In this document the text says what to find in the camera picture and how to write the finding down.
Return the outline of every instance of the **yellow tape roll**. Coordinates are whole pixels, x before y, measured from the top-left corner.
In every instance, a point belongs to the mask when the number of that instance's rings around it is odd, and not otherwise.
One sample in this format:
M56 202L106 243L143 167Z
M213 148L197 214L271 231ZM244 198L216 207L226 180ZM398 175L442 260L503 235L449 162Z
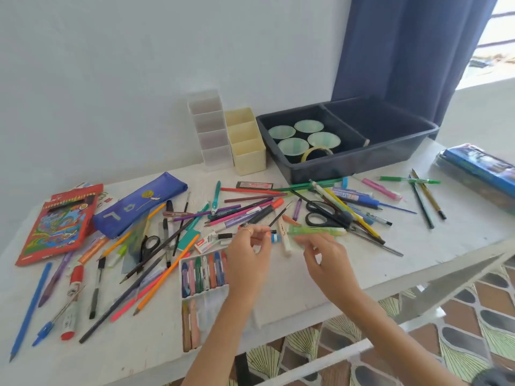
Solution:
M328 148L325 148L324 146L314 146L312 147L311 149L307 149L304 154L302 155L302 158L300 159L300 162L305 162L306 161L306 158L308 157L308 155L310 155L310 153L313 151L313 150L324 150L325 153L327 153L327 155L331 155L333 154L331 149L328 149Z

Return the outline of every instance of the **person's left hand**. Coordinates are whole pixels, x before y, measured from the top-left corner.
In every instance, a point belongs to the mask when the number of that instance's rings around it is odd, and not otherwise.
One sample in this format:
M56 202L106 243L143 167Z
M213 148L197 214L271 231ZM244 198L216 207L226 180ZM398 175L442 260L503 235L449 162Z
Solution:
M261 246L258 253L254 245ZM268 275L271 249L270 227L250 225L238 231L227 247L229 295L254 304Z

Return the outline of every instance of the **wall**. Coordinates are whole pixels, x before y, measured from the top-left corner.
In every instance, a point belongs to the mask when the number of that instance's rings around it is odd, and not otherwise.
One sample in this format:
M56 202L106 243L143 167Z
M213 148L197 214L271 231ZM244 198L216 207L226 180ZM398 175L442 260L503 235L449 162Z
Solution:
M329 100L350 0L2 0L0 250L81 181L201 162L184 93L256 114Z
M457 90L436 141L473 143L515 162L515 78Z

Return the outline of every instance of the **blue curtain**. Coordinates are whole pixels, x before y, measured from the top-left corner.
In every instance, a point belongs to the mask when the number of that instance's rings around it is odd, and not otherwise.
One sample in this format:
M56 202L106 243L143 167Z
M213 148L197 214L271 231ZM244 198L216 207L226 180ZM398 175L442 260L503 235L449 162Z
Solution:
M441 125L497 0L352 0L332 100L378 96Z

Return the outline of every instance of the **hand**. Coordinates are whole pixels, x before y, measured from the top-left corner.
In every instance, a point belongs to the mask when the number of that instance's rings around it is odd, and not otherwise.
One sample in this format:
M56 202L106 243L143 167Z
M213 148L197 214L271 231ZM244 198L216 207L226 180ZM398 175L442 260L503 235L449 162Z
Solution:
M259 253L254 245L261 246ZM240 296L254 306L268 275L271 249L270 227L250 225L238 231L227 247L229 296Z
M325 296L338 307L345 306L362 293L352 271L347 250L327 233L306 234L294 240L304 246L304 259L311 278ZM315 255L322 254L317 263Z

